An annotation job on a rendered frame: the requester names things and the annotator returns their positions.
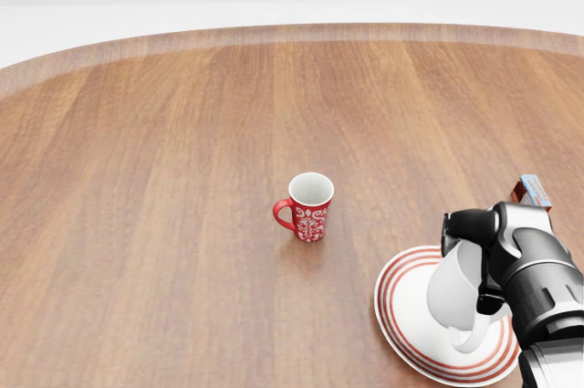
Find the small printed food box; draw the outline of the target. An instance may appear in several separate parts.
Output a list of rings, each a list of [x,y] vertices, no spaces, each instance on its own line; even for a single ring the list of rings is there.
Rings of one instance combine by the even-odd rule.
[[[522,174],[511,192],[512,201],[517,204],[533,205],[549,212],[552,203],[535,174]]]

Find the plain white mug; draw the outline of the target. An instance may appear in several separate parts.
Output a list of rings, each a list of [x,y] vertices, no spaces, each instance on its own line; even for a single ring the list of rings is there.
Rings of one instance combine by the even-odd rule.
[[[453,347],[461,353],[476,351],[489,327],[510,313],[507,304],[493,315],[481,314],[476,309],[481,259],[482,250],[478,245],[459,242],[439,262],[427,288],[426,301],[431,315],[448,330]]]

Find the white plate with red rings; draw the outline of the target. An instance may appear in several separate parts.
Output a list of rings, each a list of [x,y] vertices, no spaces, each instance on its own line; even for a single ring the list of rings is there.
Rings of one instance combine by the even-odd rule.
[[[460,353],[426,302],[430,278],[442,259],[438,246],[408,248],[378,275],[373,308],[383,336],[416,372],[454,388],[483,388],[505,379],[518,365],[520,347],[506,315],[489,327],[485,341]]]

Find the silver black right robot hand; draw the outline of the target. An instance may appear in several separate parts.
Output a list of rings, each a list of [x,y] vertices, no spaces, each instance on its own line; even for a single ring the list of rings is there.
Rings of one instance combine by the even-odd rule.
[[[524,350],[538,342],[584,340],[584,274],[545,209],[499,202],[445,215],[442,253],[463,241],[479,249],[480,315],[509,307]]]

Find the red mug with white pattern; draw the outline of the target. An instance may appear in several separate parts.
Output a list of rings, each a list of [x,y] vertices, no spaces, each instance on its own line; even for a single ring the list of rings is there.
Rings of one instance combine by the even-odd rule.
[[[298,174],[288,184],[288,198],[274,204],[273,216],[301,241],[318,242],[326,234],[334,193],[333,182],[324,174]]]

